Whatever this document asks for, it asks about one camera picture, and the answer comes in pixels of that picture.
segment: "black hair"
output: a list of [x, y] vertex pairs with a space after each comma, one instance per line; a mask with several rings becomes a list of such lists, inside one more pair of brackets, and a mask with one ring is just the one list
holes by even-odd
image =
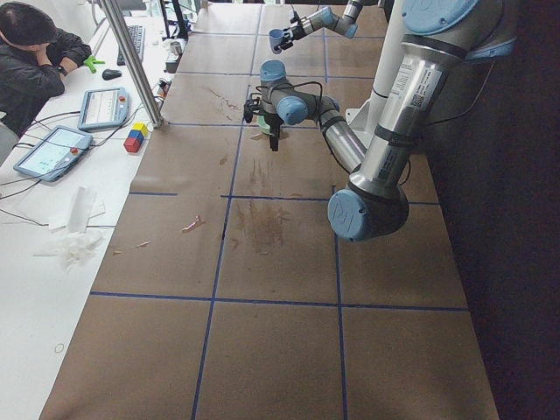
[[27, 3], [9, 2], [0, 6], [0, 31], [17, 46], [53, 42], [56, 26], [42, 10]]

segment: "white table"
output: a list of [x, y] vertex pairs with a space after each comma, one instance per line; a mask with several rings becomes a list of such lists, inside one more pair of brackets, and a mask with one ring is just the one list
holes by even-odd
[[[129, 24], [146, 26], [143, 66], [148, 81], [154, 86], [164, 75], [167, 51], [163, 48], [156, 27], [148, 18], [135, 17]], [[130, 95], [130, 114], [141, 105], [134, 83], [126, 66], [116, 65], [118, 46], [107, 22], [96, 32], [90, 45], [102, 41], [96, 54], [106, 64], [97, 65], [97, 73], [87, 67], [70, 73], [65, 80], [66, 92], [52, 98], [43, 108], [38, 120], [54, 114], [81, 108], [84, 91], [97, 88], [123, 87]], [[105, 81], [102, 71], [112, 68], [122, 71], [122, 77]], [[76, 127], [76, 115], [49, 119], [49, 128], [56, 125]], [[142, 109], [133, 122], [149, 124]], [[112, 129], [94, 133], [100, 142]], [[91, 150], [66, 176], [55, 183], [40, 183], [27, 192], [0, 200], [0, 208], [39, 223], [68, 212], [79, 186], [96, 191], [96, 208], [104, 206], [104, 213], [90, 219], [87, 231], [98, 231], [102, 239], [89, 258], [67, 266], [61, 256], [35, 256], [49, 246], [57, 235], [48, 227], [40, 227], [25, 220], [0, 213], [0, 418], [32, 420], [38, 418], [65, 356], [70, 339], [80, 318], [95, 275], [101, 264], [109, 239], [129, 191], [130, 181], [137, 171], [145, 150], [143, 144], [137, 154], [129, 154], [123, 140], [130, 126], [120, 129], [102, 147]], [[28, 131], [21, 142], [35, 144], [48, 132], [37, 125]], [[24, 179], [12, 166], [27, 152], [16, 148], [0, 167], [0, 184]], [[30, 186], [24, 180], [0, 185], [0, 193], [7, 196]]]

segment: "keyboard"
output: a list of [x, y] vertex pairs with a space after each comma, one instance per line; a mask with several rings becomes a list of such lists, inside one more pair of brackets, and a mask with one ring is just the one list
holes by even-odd
[[[132, 38], [132, 44], [134, 44], [134, 48], [136, 50], [136, 54], [138, 54], [138, 58], [142, 61], [144, 57], [144, 38], [146, 36], [146, 28], [141, 26], [140, 24], [132, 24], [129, 27], [129, 34]], [[123, 51], [119, 48], [119, 55], [116, 58], [116, 64], [118, 66], [124, 66], [126, 63], [124, 62], [124, 55]]]

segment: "blue joint cap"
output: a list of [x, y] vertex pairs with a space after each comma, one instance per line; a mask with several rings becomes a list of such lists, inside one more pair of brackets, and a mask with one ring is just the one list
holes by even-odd
[[261, 65], [261, 81], [279, 81], [286, 77], [286, 67], [279, 59], [269, 59]]
[[488, 48], [482, 48], [469, 52], [466, 55], [466, 61], [487, 60], [497, 57], [505, 57], [514, 51], [515, 40], [516, 38], [512, 38], [509, 41], [503, 42], [498, 45], [493, 45], [489, 46]]
[[301, 123], [309, 113], [307, 104], [297, 96], [285, 96], [276, 105], [278, 116], [288, 125]]
[[402, 5], [406, 27], [416, 35], [433, 35], [452, 28], [466, 18], [480, 0], [426, 2], [407, 0]]
[[334, 15], [333, 15], [333, 11], [331, 10], [330, 7], [325, 7], [323, 9], [321, 9], [321, 19], [323, 20], [323, 23], [326, 26], [333, 24]]
[[368, 238], [371, 231], [368, 207], [354, 191], [336, 192], [329, 199], [327, 212], [336, 235], [352, 242]]
[[352, 39], [356, 35], [357, 31], [358, 31], [358, 25], [357, 24], [351, 24], [348, 27], [348, 29], [346, 29], [346, 33], [344, 34], [344, 36]]

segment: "stain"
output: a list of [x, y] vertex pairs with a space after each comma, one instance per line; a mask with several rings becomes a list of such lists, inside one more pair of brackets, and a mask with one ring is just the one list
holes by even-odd
[[231, 238], [231, 242], [234, 244], [233, 251], [235, 251], [239, 247], [240, 241], [239, 239]]
[[250, 200], [247, 219], [242, 223], [243, 234], [259, 256], [274, 254], [274, 249], [284, 246], [284, 224], [291, 219], [290, 212], [282, 205], [268, 200]]
[[249, 174], [248, 182], [251, 191], [257, 195], [272, 195], [271, 177], [273, 172], [272, 161], [266, 162], [266, 168], [263, 169], [261, 161], [253, 158], [253, 170]]
[[236, 212], [236, 215], [237, 215], [237, 226], [236, 226], [236, 228], [238, 228], [239, 230], [245, 229], [245, 213], [242, 211], [242, 208], [239, 205], [239, 203], [236, 203], [235, 212]]
[[240, 111], [241, 108], [239, 107], [239, 105], [235, 105], [234, 103], [232, 103], [229, 99], [224, 98], [221, 94], [215, 92], [214, 90], [212, 90], [210, 87], [208, 86], [203, 86], [202, 87], [204, 90], [206, 90], [207, 92], [210, 92], [212, 95], [214, 95], [215, 97], [217, 97], [218, 99], [220, 99], [220, 111], [221, 113], [229, 120], [229, 121], [233, 121], [234, 119], [228, 115], [228, 110], [230, 111]]

